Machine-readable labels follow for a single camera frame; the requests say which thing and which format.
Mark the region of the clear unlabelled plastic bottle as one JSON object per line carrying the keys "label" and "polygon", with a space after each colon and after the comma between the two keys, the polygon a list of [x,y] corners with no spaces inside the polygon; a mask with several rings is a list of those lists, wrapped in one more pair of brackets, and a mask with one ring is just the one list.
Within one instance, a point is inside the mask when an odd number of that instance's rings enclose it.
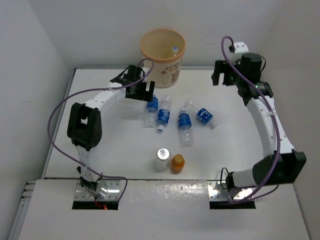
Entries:
{"label": "clear unlabelled plastic bottle", "polygon": [[179,53],[179,48],[177,46],[173,46],[171,49],[171,52],[172,52],[172,56],[176,57]]}

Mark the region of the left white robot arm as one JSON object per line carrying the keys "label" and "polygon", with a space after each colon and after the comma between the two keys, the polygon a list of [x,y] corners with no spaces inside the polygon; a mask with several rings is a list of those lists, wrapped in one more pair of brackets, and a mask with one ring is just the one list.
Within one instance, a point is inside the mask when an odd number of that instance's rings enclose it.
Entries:
{"label": "left white robot arm", "polygon": [[79,161],[83,164],[77,170],[80,185],[97,199],[109,194],[105,176],[93,170],[98,157],[96,147],[103,137],[102,116],[118,101],[128,98],[150,102],[153,99],[155,83],[147,77],[152,68],[129,65],[110,80],[105,90],[84,103],[74,103],[70,109],[67,136],[76,147]]}

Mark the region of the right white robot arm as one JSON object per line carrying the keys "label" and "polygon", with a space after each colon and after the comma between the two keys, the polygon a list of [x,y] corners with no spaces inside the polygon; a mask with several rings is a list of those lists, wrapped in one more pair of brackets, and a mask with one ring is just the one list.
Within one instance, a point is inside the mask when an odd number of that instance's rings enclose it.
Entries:
{"label": "right white robot arm", "polygon": [[252,168],[228,173],[225,180],[228,191],[259,185],[292,184],[307,161],[305,153],[296,151],[285,134],[276,113],[271,86],[261,81],[263,60],[256,53],[244,53],[232,65],[226,60],[217,60],[211,76],[215,86],[223,74],[223,85],[237,87],[257,127],[263,149],[263,159]]}

